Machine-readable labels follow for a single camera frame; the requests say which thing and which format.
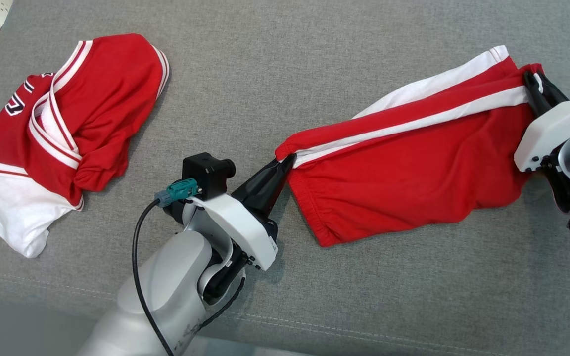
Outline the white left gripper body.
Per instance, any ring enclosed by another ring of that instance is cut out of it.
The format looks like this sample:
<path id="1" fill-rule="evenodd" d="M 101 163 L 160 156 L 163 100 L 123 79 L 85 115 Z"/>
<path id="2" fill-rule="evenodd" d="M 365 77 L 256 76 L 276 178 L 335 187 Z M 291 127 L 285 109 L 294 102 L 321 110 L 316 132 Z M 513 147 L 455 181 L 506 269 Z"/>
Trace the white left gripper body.
<path id="1" fill-rule="evenodd" d="M 186 229 L 203 234 L 219 253 L 222 262 L 218 269 L 231 265 L 235 246 L 261 270 L 269 270 L 275 262 L 276 224 L 261 221 L 228 194 L 206 201 L 190 197 L 186 200 L 186 219 Z"/>

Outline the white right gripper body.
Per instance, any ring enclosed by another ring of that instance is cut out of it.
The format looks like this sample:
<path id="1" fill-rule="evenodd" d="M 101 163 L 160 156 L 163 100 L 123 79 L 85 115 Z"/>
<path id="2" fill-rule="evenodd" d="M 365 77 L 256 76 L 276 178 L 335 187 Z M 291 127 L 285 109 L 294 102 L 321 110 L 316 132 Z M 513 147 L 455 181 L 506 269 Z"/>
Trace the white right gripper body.
<path id="1" fill-rule="evenodd" d="M 570 101 L 535 119 L 526 129 L 517 150 L 514 162 L 519 171 L 536 171 L 544 156 L 570 139 Z"/>

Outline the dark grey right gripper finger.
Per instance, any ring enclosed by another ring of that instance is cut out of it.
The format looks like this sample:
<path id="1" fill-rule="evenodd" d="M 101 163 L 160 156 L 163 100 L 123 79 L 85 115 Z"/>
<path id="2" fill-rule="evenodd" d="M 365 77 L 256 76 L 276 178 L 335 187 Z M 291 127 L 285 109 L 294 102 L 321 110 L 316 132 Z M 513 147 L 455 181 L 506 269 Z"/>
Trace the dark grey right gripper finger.
<path id="1" fill-rule="evenodd" d="M 524 85 L 527 93 L 527 101 L 538 119 L 541 115 L 552 109 L 550 100 L 544 94 L 545 87 L 550 81 L 542 72 L 526 71 L 524 73 Z"/>
<path id="2" fill-rule="evenodd" d="M 538 91 L 541 94 L 541 101 L 547 106 L 556 106 L 557 104 L 569 101 L 568 97 L 557 88 L 544 73 L 537 74 Z"/>

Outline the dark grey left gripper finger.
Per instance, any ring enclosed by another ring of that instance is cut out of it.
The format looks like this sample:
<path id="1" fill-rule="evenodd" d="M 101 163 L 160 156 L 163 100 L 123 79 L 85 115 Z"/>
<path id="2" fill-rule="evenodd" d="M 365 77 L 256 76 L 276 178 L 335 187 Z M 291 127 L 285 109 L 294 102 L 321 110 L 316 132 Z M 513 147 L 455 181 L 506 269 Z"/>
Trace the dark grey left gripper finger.
<path id="1" fill-rule="evenodd" d="M 272 160 L 232 193 L 244 206 L 273 206 L 291 172 L 291 155 Z"/>
<path id="2" fill-rule="evenodd" d="M 247 180 L 245 206 L 269 216 L 295 161 L 296 155 L 288 155 L 281 161 L 274 159 Z"/>

